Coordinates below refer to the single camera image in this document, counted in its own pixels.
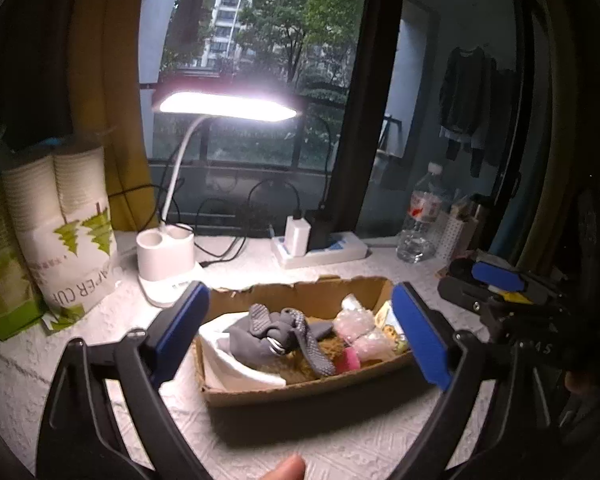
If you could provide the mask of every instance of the apartment building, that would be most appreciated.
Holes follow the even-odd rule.
[[[242,27],[240,10],[251,0],[214,0],[211,18],[213,33],[206,42],[199,67],[213,68],[219,57],[239,59],[242,49],[235,37]]]

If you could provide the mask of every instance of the power adapter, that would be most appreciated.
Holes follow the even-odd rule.
[[[307,251],[326,249],[331,245],[333,220],[322,209],[309,209],[304,213],[304,219],[309,222],[309,241]]]
[[[286,217],[285,249],[291,256],[304,256],[309,243],[311,226],[304,218]]]

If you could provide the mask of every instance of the yellow curtain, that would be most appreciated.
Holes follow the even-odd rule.
[[[142,0],[75,0],[69,32],[68,87],[74,130],[106,134],[109,194],[151,182],[138,88]],[[151,188],[110,200],[114,229],[135,231],[154,211]]]

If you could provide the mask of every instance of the dark curtain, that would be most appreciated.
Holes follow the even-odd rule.
[[[0,124],[13,149],[69,134],[67,35],[73,0],[0,6]]]

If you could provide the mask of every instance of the lamp head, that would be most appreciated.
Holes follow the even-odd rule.
[[[301,102],[291,94],[228,82],[222,78],[178,76],[155,88],[155,112],[204,114],[219,117],[279,122],[296,117]]]

